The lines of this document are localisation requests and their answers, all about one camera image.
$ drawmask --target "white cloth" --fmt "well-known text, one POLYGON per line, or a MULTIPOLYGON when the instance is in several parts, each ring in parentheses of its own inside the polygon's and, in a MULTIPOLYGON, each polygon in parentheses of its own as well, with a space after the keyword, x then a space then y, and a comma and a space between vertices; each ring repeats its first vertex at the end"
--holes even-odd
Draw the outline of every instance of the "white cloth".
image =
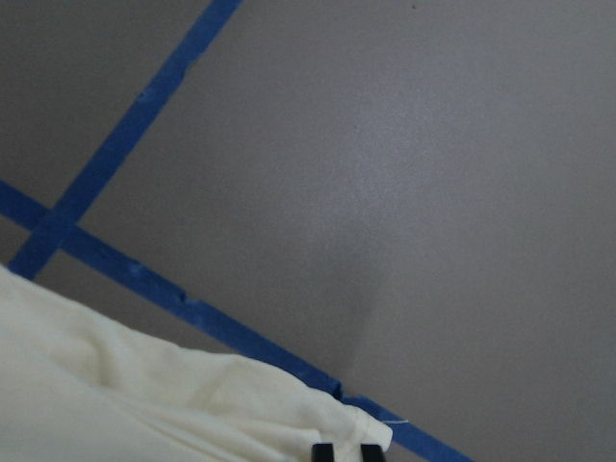
POLYGON ((333 442, 355 462, 391 436, 277 368, 143 335, 0 267, 2 461, 309 461, 333 442))

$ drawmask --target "blue painter's tape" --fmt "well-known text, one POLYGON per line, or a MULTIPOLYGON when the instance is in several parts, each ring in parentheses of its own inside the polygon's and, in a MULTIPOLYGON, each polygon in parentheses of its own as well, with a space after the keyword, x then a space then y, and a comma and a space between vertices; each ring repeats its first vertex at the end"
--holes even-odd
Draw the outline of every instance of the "blue painter's tape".
POLYGON ((357 406, 368 412, 375 419, 390 423, 389 427, 394 430, 394 441, 399 445, 415 452, 420 457, 432 462, 471 462, 472 459, 458 452, 454 448, 441 443, 436 438, 428 435, 423 430, 401 419, 393 412, 381 405, 364 397, 342 397, 344 404, 357 406))
POLYGON ((212 1, 56 206, 19 249, 9 263, 13 272, 33 279, 46 265, 180 86, 191 63, 207 49, 241 3, 242 0, 212 1))
POLYGON ((0 214, 26 229, 34 229, 47 213, 38 202, 0 180, 0 214))

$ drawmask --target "black object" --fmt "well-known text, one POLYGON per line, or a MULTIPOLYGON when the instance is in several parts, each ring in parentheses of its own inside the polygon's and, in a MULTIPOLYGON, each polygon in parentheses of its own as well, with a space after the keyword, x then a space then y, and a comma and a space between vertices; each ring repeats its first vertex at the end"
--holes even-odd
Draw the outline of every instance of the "black object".
POLYGON ((379 445, 362 445, 362 459, 364 462, 385 462, 385 454, 379 445))
POLYGON ((334 462, 334 445, 331 443, 313 445, 312 462, 334 462))
MULTIPOLYGON (((364 462, 385 462, 383 449, 379 445, 362 445, 362 460, 364 462)), ((313 445, 312 462, 335 462, 334 445, 331 443, 313 445)))

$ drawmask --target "tape strip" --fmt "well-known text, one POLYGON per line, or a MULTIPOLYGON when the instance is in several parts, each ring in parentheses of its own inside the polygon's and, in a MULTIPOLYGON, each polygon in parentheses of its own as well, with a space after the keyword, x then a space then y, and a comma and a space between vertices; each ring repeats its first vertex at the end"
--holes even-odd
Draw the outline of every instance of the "tape strip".
POLYGON ((242 0, 213 0, 94 153, 56 206, 40 221, 9 268, 33 279, 101 193, 242 0))
MULTIPOLYGON (((0 180, 0 213, 32 230, 45 207, 0 180)), ((323 390, 345 404, 364 409, 394 430, 394 441, 427 460, 468 462, 471 459, 364 397, 345 397, 341 383, 281 346, 225 315, 211 305, 187 299, 186 293, 86 231, 74 227, 62 249, 118 284, 141 295, 241 354, 287 371, 306 385, 323 390)))
POLYGON ((342 397, 341 402, 357 406, 375 419, 387 422, 394 430, 394 441, 432 462, 471 462, 472 459, 400 418, 380 404, 365 397, 342 397))
POLYGON ((0 180, 0 214, 32 230, 46 213, 47 209, 38 202, 0 180))

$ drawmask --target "white fabric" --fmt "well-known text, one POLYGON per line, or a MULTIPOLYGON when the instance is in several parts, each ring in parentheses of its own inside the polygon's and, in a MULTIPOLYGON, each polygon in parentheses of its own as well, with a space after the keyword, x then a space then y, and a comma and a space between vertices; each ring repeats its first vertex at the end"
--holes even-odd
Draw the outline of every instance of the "white fabric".
POLYGON ((143 335, 0 267, 2 461, 309 461, 333 442, 355 462, 390 440, 277 368, 143 335))

